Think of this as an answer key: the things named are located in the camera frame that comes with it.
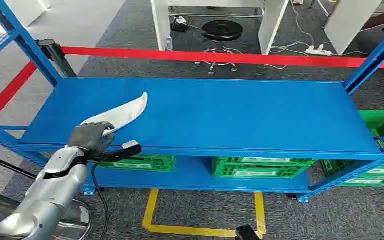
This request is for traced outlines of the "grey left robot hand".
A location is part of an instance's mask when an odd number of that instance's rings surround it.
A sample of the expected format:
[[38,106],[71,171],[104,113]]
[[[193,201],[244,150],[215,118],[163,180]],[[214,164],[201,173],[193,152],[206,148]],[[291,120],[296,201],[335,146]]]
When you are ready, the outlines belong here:
[[113,133],[104,136],[104,131],[114,129],[114,125],[110,122],[92,122],[78,125],[68,138],[68,147],[76,147],[100,155],[104,153],[115,138]]

